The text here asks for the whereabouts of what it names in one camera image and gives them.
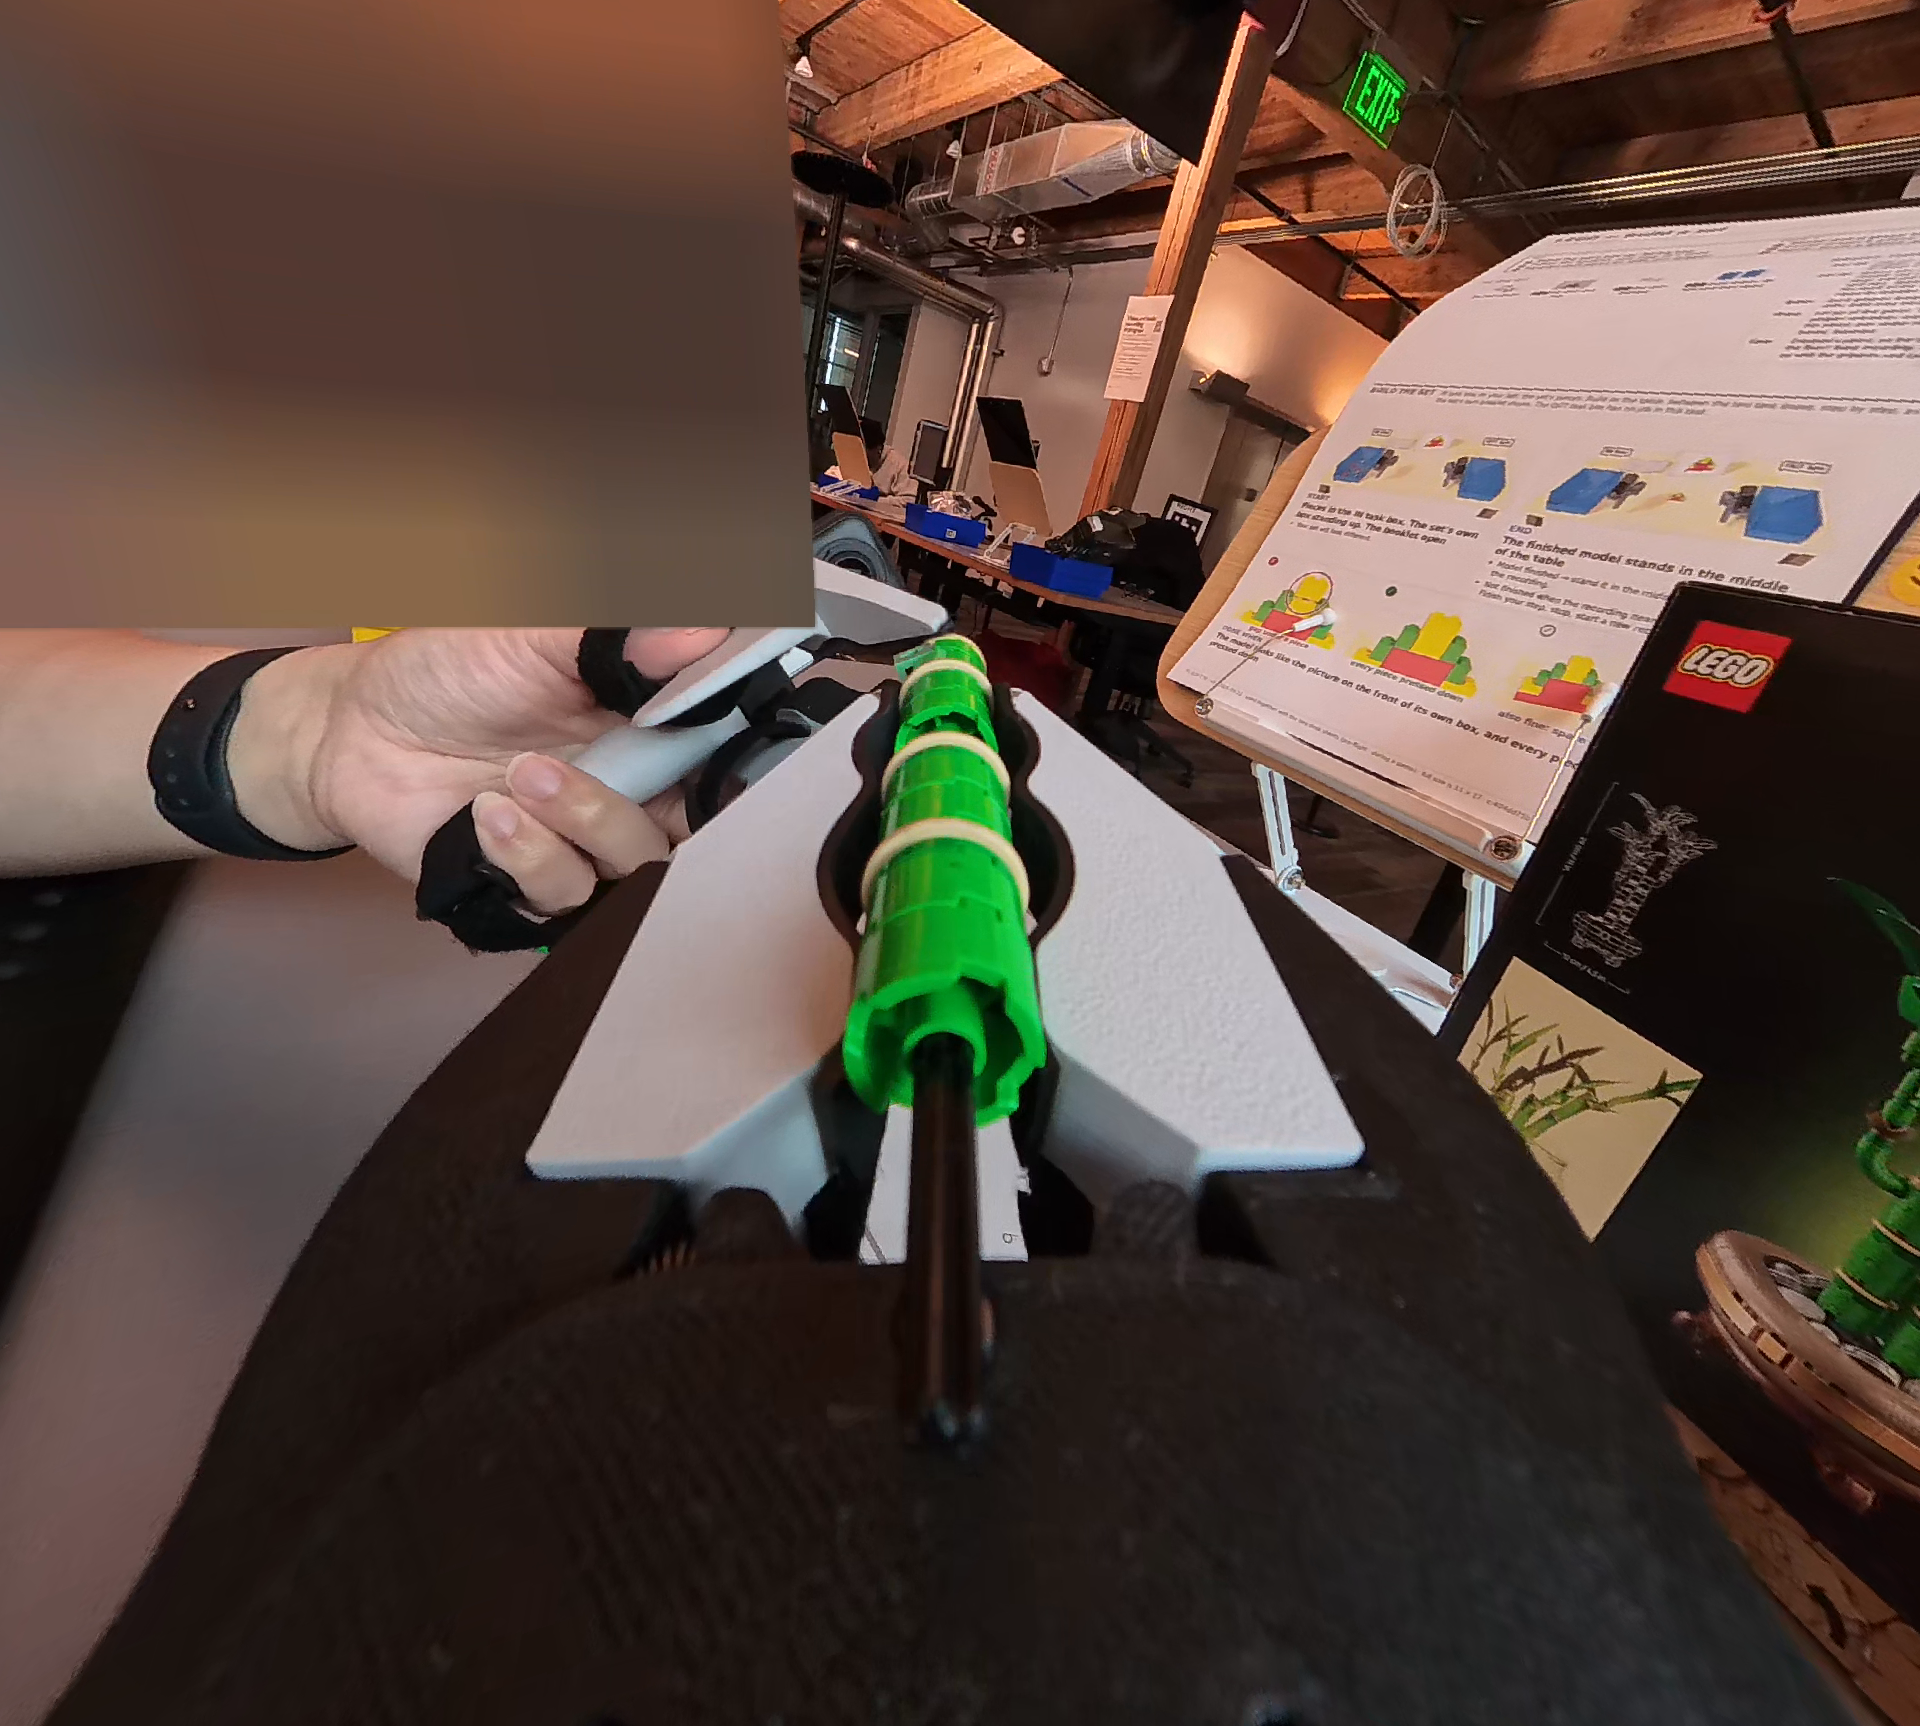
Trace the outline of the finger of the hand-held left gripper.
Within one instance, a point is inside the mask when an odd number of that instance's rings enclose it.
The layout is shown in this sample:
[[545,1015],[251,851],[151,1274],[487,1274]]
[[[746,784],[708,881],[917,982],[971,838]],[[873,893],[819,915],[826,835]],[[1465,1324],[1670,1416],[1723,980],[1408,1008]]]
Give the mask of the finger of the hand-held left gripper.
[[856,646],[917,643],[947,634],[950,612],[918,591],[815,559],[816,630]]

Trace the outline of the green toy bamboo stalk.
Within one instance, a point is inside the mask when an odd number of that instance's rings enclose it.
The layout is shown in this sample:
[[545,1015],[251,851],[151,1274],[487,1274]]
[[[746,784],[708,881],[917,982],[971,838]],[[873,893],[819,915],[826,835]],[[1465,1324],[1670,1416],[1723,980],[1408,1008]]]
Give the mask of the green toy bamboo stalk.
[[989,664],[939,634],[897,670],[842,1062],[873,1109],[911,1112],[903,1416],[958,1447],[987,1422],[979,1128],[1013,1117],[1046,1039]]

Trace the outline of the person's left hand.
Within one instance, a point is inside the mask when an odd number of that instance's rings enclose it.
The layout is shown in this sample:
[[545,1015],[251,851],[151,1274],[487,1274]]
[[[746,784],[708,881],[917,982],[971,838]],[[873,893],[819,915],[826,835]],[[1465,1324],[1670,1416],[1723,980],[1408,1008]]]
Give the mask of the person's left hand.
[[242,816],[294,850],[420,873],[470,810],[485,859],[546,920],[691,835],[685,789],[633,802],[579,768],[619,718],[582,681],[584,631],[403,630],[292,652],[247,684],[228,736]]

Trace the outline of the silver duct pipe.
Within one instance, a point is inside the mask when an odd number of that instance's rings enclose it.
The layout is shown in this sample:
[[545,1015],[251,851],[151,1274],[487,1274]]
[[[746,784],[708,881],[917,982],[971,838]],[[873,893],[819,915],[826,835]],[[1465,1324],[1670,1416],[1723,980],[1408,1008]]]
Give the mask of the silver duct pipe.
[[840,255],[852,260],[858,269],[877,273],[882,280],[907,288],[917,298],[952,315],[965,315],[971,322],[955,404],[947,422],[948,438],[942,459],[948,487],[958,487],[969,465],[969,441],[976,417],[976,401],[996,357],[1005,322],[1000,300],[983,289],[969,288],[948,277],[948,273],[935,271],[900,252],[879,246],[873,237],[842,229],[848,199],[840,193],[822,193],[805,184],[802,177],[797,177],[792,180],[790,195],[794,210],[806,223],[832,229],[830,243]]

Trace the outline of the wooden display board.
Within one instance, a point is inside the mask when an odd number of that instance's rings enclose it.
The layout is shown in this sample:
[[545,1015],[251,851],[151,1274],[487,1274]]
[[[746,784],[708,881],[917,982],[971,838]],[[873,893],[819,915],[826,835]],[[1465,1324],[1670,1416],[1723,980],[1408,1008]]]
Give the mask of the wooden display board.
[[1912,401],[1364,395],[1274,475],[1162,700],[1510,886],[1681,587],[1851,600],[1914,508]]

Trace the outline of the black toy set box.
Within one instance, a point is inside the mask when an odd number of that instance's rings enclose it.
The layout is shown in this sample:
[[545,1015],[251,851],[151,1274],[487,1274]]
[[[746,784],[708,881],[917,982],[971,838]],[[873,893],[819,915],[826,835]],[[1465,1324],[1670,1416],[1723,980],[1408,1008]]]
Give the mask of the black toy set box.
[[1917,1722],[1917,619],[1668,600],[1442,1027],[1708,1497]]

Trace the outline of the silver air duct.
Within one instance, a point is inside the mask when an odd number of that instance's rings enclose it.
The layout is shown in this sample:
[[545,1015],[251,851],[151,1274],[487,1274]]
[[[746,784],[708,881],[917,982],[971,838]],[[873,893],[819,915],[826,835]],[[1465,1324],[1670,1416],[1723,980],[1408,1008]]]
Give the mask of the silver air duct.
[[965,153],[948,176],[903,199],[908,217],[1000,223],[1077,207],[1148,177],[1173,177],[1183,153],[1124,120],[1068,121]]

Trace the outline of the white paper notice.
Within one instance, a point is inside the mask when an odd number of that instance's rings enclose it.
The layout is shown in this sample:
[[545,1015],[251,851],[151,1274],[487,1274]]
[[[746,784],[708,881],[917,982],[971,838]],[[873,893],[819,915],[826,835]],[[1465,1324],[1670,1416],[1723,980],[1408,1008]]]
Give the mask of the white paper notice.
[[1147,401],[1173,305],[1173,293],[1129,295],[1105,385],[1109,401]]

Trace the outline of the black perforated mat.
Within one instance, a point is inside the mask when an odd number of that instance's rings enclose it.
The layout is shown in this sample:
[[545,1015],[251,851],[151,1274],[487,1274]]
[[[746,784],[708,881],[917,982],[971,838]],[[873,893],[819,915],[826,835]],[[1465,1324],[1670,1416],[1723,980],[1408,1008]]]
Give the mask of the black perforated mat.
[[2,1300],[35,1250],[85,1116],[118,1053],[183,989],[197,868],[9,875],[2,883]]

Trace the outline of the printed instruction sheet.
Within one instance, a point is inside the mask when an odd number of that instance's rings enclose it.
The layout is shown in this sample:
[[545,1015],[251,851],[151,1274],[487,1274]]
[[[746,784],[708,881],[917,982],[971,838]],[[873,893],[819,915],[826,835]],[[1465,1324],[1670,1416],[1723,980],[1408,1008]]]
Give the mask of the printed instruction sheet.
[[1378,357],[1167,689],[1501,875],[1682,585],[1853,602],[1917,511],[1914,201],[1552,235]]

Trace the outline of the green exit sign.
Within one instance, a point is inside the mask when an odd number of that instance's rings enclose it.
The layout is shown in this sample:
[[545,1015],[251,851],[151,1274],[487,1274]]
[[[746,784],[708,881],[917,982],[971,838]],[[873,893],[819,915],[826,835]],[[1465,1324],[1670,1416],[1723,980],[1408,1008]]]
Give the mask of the green exit sign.
[[1391,149],[1413,90],[1410,77],[1381,48],[1363,48],[1343,91],[1343,116],[1373,143]]

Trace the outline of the black wristband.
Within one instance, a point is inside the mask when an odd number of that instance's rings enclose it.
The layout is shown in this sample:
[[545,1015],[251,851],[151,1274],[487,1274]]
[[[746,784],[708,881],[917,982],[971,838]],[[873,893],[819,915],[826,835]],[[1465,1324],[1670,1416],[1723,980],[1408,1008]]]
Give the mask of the black wristband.
[[215,853],[254,861],[318,861],[350,851],[349,844],[301,850],[249,822],[228,771],[228,737],[249,681],[294,653],[292,646],[254,648],[216,658],[162,711],[149,749],[149,781],[156,811],[184,838]]

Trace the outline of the long wooden table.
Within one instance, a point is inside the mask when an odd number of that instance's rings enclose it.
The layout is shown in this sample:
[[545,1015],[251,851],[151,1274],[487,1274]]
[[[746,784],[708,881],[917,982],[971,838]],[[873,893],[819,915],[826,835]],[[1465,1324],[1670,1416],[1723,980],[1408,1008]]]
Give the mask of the long wooden table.
[[824,489],[809,489],[816,517],[842,513],[862,520],[891,542],[891,553],[918,590],[948,607],[955,617],[975,612],[979,625],[989,625],[995,612],[1040,628],[1061,653],[1068,653],[1073,634],[1087,625],[1106,631],[1115,643],[1099,666],[1077,667],[1073,700],[1063,708],[1071,720],[1091,711],[1105,711],[1112,704],[1119,667],[1124,649],[1136,649],[1164,639],[1179,628],[1183,610],[1110,585],[1102,595],[1088,597],[1055,585],[1029,583],[1014,578],[1007,563],[987,559],[981,551],[939,538],[912,534],[904,523],[886,517],[877,508],[852,502]]

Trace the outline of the black bag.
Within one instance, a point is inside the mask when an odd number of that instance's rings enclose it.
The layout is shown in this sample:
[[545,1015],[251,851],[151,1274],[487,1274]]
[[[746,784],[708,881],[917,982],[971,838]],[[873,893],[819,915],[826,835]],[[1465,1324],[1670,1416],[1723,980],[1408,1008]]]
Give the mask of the black bag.
[[1188,610],[1204,585],[1198,538],[1180,520],[1102,508],[1046,540],[1063,559],[1109,565],[1115,581],[1154,603]]

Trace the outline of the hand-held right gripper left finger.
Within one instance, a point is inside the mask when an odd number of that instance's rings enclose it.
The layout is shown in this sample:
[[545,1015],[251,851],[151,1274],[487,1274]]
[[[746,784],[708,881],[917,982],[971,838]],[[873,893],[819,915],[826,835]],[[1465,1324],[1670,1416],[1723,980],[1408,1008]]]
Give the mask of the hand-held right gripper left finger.
[[830,1171],[812,1081],[855,965],[819,861],[879,704],[862,692],[673,856],[529,1147],[536,1180],[654,1180],[694,1205],[750,1185],[802,1219]]

